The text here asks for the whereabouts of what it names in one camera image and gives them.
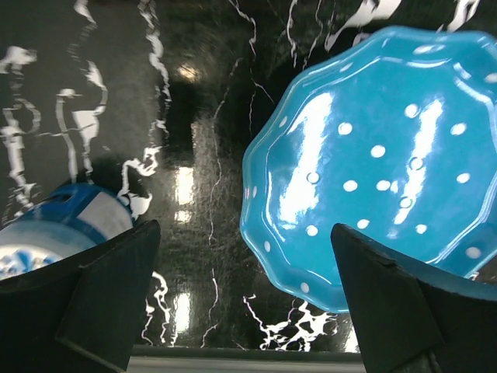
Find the blue polka dot plate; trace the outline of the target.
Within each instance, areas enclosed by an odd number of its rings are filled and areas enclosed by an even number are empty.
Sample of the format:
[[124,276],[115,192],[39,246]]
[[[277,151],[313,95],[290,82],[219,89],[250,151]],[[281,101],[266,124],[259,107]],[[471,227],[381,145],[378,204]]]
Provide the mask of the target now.
[[242,238],[273,286],[348,309],[337,223],[470,277],[496,255],[496,42],[389,26],[288,85],[242,160]]

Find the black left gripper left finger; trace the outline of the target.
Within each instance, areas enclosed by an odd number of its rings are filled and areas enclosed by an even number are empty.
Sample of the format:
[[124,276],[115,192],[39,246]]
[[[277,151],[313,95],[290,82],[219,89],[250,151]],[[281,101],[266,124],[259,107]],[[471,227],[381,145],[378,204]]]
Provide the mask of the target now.
[[127,370],[160,225],[146,221],[91,249],[1,282],[3,372]]

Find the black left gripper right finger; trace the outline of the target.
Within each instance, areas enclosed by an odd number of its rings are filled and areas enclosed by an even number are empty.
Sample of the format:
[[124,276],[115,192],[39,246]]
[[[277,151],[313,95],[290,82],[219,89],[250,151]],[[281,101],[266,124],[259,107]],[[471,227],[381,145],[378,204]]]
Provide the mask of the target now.
[[496,287],[390,249],[344,224],[331,230],[368,372],[494,372]]

